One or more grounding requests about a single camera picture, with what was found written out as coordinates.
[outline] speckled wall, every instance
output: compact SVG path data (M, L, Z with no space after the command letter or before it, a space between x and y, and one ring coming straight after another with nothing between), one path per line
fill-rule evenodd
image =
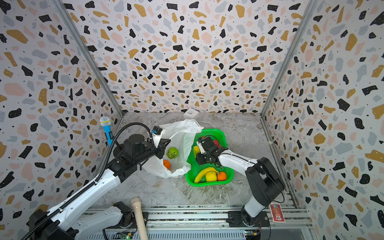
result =
M48 1L0 0L0 238L96 174L116 113Z
M384 239L383 1L319 1L266 116L319 239Z
M65 0L125 112L258 112L308 0Z

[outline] orange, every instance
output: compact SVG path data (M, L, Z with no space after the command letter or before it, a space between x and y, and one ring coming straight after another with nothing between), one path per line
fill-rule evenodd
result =
M219 172L217 174L218 181L225 181L227 179L227 174L225 172Z
M168 160L163 161L164 167L166 167L168 170L170 169L170 162Z

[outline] white plastic bag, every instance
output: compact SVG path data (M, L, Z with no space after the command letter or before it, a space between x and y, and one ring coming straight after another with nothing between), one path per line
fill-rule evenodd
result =
M153 156L143 165L143 168L150 174L163 178L180 177L191 169L187 159L191 152L195 135L201 132L203 127L194 119L168 123L160 125L160 127L165 130L161 138L170 139L171 141L165 150L163 159ZM167 157L168 149L171 147L175 147L179 152L174 159ZM171 163L170 170L164 167L163 160L168 160Z

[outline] red card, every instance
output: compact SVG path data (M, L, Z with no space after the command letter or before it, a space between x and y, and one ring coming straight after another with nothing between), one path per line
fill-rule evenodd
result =
M269 207L271 208L273 222L285 222L280 204L270 204Z

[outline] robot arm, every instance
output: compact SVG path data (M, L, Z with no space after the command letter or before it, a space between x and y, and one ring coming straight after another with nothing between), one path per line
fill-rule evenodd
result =
M283 194L285 184L267 158L251 159L228 148L219 148L211 137L200 137L197 145L200 149L200 153L196 156L199 165L211 163L219 167L230 167L247 177L252 197L244 206L248 215L245 218L256 217L280 193Z
M117 144L113 150L115 158L108 161L116 139L124 129L132 125L144 126L150 133L150 138L145 140L141 134L131 135L124 141L124 144ZM100 214L94 214L84 219L79 219L79 217L105 193L137 171L138 165L141 170L141 166L150 157L156 156L162 159L165 149L170 143L169 139L161 138L163 133L163 129L158 126L150 130L141 123L125 125L116 134L107 153L107 164L103 165L101 173L74 195L50 208L47 212L42 210L34 212L27 223L30 231L22 240L29 239L29 237L32 237L33 240L77 240L106 227L117 224L122 227L128 226L132 222L132 212L121 202Z

